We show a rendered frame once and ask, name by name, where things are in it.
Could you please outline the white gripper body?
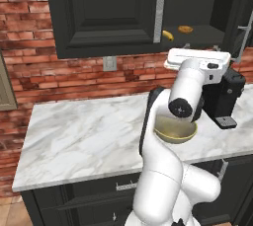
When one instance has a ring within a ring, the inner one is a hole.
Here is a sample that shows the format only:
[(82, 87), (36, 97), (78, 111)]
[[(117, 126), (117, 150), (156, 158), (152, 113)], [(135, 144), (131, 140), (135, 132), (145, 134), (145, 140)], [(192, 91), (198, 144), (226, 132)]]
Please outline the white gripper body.
[(229, 52), (223, 51), (171, 48), (164, 62), (164, 67), (166, 69), (178, 70), (185, 60), (196, 59), (202, 70), (225, 71), (230, 57)]

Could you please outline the orange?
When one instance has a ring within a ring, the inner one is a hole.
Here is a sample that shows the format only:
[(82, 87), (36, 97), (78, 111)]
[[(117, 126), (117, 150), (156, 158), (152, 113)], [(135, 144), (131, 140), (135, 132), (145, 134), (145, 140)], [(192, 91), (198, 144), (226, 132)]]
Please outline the orange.
[(179, 26), (178, 31), (182, 34), (190, 34), (193, 32), (193, 28), (190, 26)]

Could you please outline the yellow banana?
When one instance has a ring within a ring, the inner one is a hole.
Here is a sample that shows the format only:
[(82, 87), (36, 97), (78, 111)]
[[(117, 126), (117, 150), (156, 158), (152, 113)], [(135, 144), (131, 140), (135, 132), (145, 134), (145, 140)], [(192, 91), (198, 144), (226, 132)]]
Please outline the yellow banana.
[(167, 31), (162, 31), (162, 35), (164, 37), (167, 37), (169, 40), (173, 41), (174, 40), (174, 36), (170, 33), (170, 32), (167, 32)]

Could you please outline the yellow-green bowl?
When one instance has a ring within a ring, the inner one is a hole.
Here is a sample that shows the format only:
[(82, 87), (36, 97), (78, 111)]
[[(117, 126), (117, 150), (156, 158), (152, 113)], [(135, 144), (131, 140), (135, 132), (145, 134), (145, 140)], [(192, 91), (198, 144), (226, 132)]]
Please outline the yellow-green bowl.
[(159, 115), (155, 120), (154, 132), (164, 142), (171, 144), (185, 143), (197, 133), (195, 122), (187, 122)]

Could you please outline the dark base cabinet door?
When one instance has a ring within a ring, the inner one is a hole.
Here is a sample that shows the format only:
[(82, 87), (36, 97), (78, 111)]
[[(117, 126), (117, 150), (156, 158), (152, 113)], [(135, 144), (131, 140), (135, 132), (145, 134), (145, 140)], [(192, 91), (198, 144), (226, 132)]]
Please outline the dark base cabinet door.
[[(202, 226), (212, 226), (224, 222), (233, 223), (249, 191), (253, 178), (253, 155), (224, 160), (229, 164), (221, 182), (219, 197), (214, 202), (198, 203), (193, 208), (193, 215)], [(216, 177), (221, 165), (221, 159), (195, 163), (196, 167), (207, 170)]]

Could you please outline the black coffee machine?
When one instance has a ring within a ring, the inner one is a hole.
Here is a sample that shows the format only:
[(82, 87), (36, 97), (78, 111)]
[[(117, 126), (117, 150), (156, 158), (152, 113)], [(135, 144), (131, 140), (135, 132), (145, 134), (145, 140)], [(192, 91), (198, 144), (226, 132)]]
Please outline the black coffee machine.
[(231, 117), (236, 100), (241, 96), (245, 77), (228, 68), (218, 84), (205, 85), (203, 88), (203, 110), (220, 129), (235, 128), (237, 122)]

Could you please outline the dark drawer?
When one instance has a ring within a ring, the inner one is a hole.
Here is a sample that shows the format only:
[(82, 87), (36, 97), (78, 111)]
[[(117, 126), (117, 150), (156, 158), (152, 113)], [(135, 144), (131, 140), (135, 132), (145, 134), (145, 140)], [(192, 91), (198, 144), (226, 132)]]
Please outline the dark drawer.
[(119, 186), (129, 184), (130, 181), (137, 183), (138, 179), (139, 173), (134, 173), (49, 188), (38, 188), (34, 190), (34, 196), (40, 209), (70, 207), (75, 204), (133, 195), (135, 188), (116, 191), (116, 183)]
[(124, 226), (132, 211), (132, 199), (110, 200), (96, 205), (49, 208), (42, 211), (45, 226)]

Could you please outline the dark lower drawer front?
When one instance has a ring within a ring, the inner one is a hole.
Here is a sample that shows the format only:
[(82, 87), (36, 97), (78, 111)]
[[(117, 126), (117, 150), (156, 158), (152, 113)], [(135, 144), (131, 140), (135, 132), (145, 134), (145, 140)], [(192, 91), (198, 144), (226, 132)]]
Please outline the dark lower drawer front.
[(110, 200), (96, 205), (49, 208), (42, 211), (45, 226), (124, 226), (132, 211), (132, 199)]

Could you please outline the dark wall cabinet door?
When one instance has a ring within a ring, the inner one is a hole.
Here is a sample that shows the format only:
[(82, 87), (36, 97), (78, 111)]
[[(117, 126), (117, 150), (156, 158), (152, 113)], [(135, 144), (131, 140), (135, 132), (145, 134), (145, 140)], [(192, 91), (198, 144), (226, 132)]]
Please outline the dark wall cabinet door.
[(48, 0), (57, 57), (158, 52), (156, 0)]
[(233, 0), (224, 40), (223, 51), (239, 63), (253, 24), (253, 0)]

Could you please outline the grey wall outlet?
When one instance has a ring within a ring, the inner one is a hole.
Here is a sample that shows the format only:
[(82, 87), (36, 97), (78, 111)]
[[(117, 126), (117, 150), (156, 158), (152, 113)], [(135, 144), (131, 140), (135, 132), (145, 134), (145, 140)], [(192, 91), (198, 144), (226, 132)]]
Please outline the grey wall outlet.
[(103, 70), (104, 71), (116, 71), (117, 70), (117, 58), (115, 56), (103, 57)]

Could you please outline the grey window frame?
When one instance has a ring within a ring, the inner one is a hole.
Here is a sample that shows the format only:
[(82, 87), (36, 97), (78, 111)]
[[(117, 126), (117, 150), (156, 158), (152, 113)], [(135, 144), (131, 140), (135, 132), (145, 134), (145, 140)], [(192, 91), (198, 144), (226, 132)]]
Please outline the grey window frame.
[(13, 91), (8, 70), (0, 49), (0, 112), (16, 110), (18, 104)]

